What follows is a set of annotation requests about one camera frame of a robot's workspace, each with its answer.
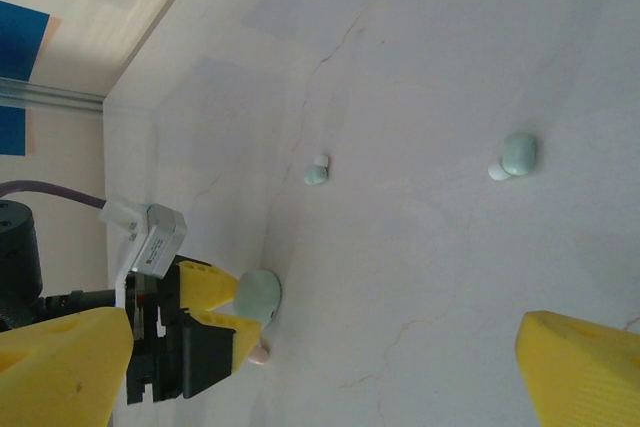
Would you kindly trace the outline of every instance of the yellow plastic part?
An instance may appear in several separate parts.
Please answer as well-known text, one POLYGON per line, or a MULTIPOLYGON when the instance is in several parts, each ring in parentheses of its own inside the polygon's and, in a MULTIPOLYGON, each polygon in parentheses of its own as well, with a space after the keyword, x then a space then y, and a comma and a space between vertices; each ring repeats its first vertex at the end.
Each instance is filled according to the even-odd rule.
POLYGON ((0 425, 107 425, 132 349, 115 307, 0 334, 0 425))
POLYGON ((231 301, 238 288, 235 277, 197 262, 180 262, 180 308, 213 310, 231 301))
POLYGON ((236 373, 240 366, 249 357, 249 352, 260 341, 260 322, 255 320, 235 317, 233 315, 218 314, 217 312, 205 312, 190 310, 191 317, 204 325, 233 329, 233 359, 231 372, 236 373))
POLYGON ((640 336, 529 312, 516 357, 542 427, 640 426, 640 336))

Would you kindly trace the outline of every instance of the white table surface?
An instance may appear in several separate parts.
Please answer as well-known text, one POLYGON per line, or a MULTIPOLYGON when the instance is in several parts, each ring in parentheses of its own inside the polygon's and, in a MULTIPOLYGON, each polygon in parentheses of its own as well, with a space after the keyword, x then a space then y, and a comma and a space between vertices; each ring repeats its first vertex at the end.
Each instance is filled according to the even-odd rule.
POLYGON ((638 0, 177 0, 105 102, 107 192, 284 300, 267 366, 115 425, 536 425, 522 315, 640 315, 639 24, 638 0), (494 182, 516 130, 538 169, 494 182))

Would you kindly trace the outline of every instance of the purple cable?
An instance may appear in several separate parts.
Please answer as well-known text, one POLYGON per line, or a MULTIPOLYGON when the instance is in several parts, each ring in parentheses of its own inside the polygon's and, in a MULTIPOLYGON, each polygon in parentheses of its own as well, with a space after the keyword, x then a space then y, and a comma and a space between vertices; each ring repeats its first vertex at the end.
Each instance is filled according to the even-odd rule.
POLYGON ((0 183, 0 198, 16 192, 41 192, 43 194, 57 195, 58 197, 64 197, 65 199, 75 200, 81 204, 95 207, 96 209, 102 209, 106 203, 104 199, 38 180, 12 180, 11 182, 0 183))

